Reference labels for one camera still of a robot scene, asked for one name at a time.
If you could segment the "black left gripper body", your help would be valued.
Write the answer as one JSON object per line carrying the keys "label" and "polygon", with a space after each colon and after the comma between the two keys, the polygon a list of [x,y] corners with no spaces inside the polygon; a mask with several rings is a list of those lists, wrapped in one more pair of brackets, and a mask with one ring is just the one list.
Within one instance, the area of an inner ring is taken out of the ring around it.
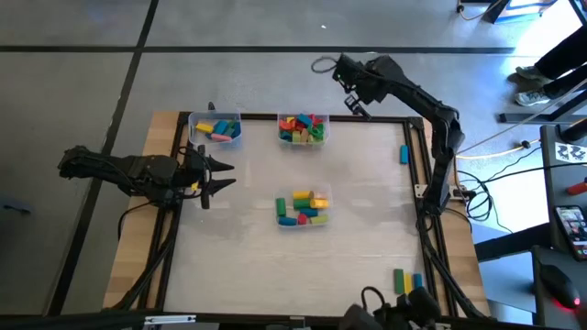
{"label": "black left gripper body", "polygon": [[176,189],[181,189],[182,191],[190,189],[192,191],[191,194],[183,194],[183,197],[200,197],[206,182],[209,182],[208,164],[205,155],[202,155],[205,158],[205,167],[203,169],[191,169],[187,167],[183,158],[183,163],[173,176],[172,183]]}

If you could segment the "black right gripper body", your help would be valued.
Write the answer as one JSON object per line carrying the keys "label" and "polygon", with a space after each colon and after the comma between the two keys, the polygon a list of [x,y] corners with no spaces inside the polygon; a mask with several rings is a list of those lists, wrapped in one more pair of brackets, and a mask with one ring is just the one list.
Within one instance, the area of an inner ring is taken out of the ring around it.
{"label": "black right gripper body", "polygon": [[346,94],[354,92],[361,102],[381,103],[388,94],[390,83],[381,75],[369,72],[360,61],[341,54],[333,72],[333,80],[338,82]]}

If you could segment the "clear plastic bin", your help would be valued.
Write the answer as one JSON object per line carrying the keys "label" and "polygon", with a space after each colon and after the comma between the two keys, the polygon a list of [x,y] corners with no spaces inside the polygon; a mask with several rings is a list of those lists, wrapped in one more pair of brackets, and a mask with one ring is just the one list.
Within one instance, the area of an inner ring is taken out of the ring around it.
{"label": "clear plastic bin", "polygon": [[[311,118],[311,115],[316,115],[318,118],[323,120],[323,124],[325,126],[325,136],[324,136],[324,140],[318,143],[293,143],[292,141],[285,141],[280,139],[280,133],[282,131],[287,131],[287,130],[280,130],[279,129],[279,121],[280,120],[285,120],[286,121],[286,117],[289,116],[293,116],[295,117],[295,120],[293,121],[294,125],[295,122],[297,121],[296,118],[300,115],[300,114],[304,114],[306,116],[309,116]],[[298,113],[298,114],[278,114],[278,118],[277,118],[277,138],[278,138],[278,142],[279,144],[283,147],[283,148],[290,148],[290,149],[320,149],[322,148],[328,141],[329,137],[330,137],[330,128],[329,128],[329,115],[326,114],[315,114],[315,113]]]}
{"label": "clear plastic bin", "polygon": [[240,147],[242,139],[242,124],[241,124],[241,135],[236,138],[232,138],[231,142],[215,142],[211,138],[211,134],[205,134],[197,131],[195,125],[198,123],[205,123],[214,126],[219,120],[239,121],[241,124],[241,115],[239,112],[218,112],[210,113],[209,111],[204,113],[193,112],[188,116],[188,134],[189,141],[195,146],[205,146],[206,150],[217,151],[217,150],[233,150]]}
{"label": "clear plastic bin", "polygon": [[321,199],[328,199],[329,200],[329,207],[327,209],[317,209],[318,215],[328,215],[329,221],[325,225],[311,225],[310,217],[307,219],[306,225],[296,225],[296,226],[284,226],[278,224],[278,216],[276,214],[276,204],[275,204],[275,222],[277,226],[286,229],[304,229],[304,228],[312,228],[312,227],[319,227],[319,226],[326,226],[331,222],[333,219],[332,210],[333,210],[333,199],[332,199],[332,192],[331,187],[328,184],[312,184],[312,185],[303,185],[303,186],[284,186],[276,191],[274,194],[274,202],[276,198],[284,198],[287,207],[287,215],[286,217],[296,218],[300,214],[299,210],[295,210],[293,206],[293,191],[316,191],[320,192],[322,195]]}

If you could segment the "grey floor stand bar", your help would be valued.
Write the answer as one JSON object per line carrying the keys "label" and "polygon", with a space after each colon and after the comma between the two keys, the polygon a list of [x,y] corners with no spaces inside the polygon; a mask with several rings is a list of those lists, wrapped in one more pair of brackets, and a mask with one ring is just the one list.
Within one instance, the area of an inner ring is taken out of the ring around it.
{"label": "grey floor stand bar", "polygon": [[582,110],[583,108],[587,108],[587,89],[554,111],[543,110],[535,114],[502,113],[498,116],[498,121],[504,124],[520,125],[570,125],[582,120],[582,117],[580,115],[576,115],[576,112]]}

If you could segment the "person's shoe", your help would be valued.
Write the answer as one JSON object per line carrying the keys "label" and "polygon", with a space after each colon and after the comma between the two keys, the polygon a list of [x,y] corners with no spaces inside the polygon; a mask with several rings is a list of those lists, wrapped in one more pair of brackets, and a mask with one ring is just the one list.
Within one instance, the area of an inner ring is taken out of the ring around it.
{"label": "person's shoe", "polygon": [[536,81],[543,84],[551,82],[551,79],[542,74],[534,66],[518,66],[515,68],[515,73],[527,80]]}
{"label": "person's shoe", "polygon": [[536,89],[532,91],[517,93],[515,95],[515,102],[518,105],[529,107],[533,105],[546,104],[550,98],[545,94],[543,89]]}

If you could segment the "blue box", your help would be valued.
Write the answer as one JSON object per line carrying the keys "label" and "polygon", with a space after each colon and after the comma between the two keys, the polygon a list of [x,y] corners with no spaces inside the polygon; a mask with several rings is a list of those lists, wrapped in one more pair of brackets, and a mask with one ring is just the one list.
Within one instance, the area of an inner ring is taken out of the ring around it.
{"label": "blue box", "polygon": [[534,20],[558,0],[496,0],[482,17],[492,24]]}

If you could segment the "black desk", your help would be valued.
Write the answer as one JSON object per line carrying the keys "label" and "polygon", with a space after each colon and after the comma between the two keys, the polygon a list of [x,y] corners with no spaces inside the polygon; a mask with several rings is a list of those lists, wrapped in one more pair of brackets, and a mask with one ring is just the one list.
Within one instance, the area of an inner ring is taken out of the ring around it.
{"label": "black desk", "polygon": [[[587,177],[587,168],[557,159],[556,144],[562,141],[557,126],[542,126],[540,139],[546,167],[550,243],[548,247],[534,246],[531,249],[537,307],[534,323],[552,328],[587,330],[587,261],[573,258],[555,212],[557,206],[578,205],[587,215],[587,192],[575,196],[566,193],[567,188]],[[543,265],[554,265],[570,278],[579,291],[579,307],[565,308],[550,295],[539,276]]]}

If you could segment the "black device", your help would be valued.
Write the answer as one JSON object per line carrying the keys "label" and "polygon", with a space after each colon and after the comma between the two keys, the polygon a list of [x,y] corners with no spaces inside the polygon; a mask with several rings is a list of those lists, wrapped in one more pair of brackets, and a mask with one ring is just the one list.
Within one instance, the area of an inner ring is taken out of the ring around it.
{"label": "black device", "polygon": [[[373,292],[380,300],[379,309],[368,311],[365,294]],[[375,287],[360,292],[361,305],[352,304],[338,324],[338,330],[437,330],[441,311],[437,301],[423,287],[396,299],[395,306],[387,302]]]}

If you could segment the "person's leg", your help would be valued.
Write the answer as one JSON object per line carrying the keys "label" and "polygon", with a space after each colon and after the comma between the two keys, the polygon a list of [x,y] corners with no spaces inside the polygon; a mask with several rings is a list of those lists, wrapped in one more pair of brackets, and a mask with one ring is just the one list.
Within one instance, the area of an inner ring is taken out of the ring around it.
{"label": "person's leg", "polygon": [[577,84],[587,79],[587,64],[548,84],[543,89],[549,99],[556,99],[567,93]]}
{"label": "person's leg", "polygon": [[587,62],[587,26],[578,28],[556,47],[542,56],[535,67],[549,79],[577,69]]}

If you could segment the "printed black-white marker sheet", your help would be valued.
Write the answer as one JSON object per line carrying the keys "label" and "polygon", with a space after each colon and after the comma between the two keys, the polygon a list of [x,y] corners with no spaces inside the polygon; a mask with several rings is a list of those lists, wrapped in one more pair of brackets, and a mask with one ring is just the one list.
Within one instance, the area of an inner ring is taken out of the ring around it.
{"label": "printed black-white marker sheet", "polygon": [[587,147],[556,142],[555,158],[568,163],[587,162]]}

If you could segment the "smartphone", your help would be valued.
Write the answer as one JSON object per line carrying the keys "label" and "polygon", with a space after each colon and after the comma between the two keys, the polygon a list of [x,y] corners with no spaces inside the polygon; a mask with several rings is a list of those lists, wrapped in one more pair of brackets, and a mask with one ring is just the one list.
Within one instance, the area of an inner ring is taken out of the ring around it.
{"label": "smartphone", "polygon": [[587,216],[578,205],[556,206],[554,211],[571,254],[587,261]]}

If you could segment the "black computer mouse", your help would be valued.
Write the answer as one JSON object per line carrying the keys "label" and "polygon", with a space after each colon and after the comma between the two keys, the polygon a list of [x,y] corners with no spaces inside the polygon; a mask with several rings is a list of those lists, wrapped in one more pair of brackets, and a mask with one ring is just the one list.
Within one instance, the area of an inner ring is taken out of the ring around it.
{"label": "black computer mouse", "polygon": [[581,305],[578,289],[560,268],[541,264],[539,277],[547,291],[560,305],[568,309],[576,309]]}

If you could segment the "silver metal bracket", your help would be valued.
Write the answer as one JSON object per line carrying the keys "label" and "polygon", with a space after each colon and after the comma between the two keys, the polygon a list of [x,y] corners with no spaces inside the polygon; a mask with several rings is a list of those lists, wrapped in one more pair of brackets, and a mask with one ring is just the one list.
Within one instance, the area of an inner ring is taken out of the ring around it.
{"label": "silver metal bracket", "polygon": [[144,318],[145,326],[190,324],[196,322],[195,314],[150,315]]}

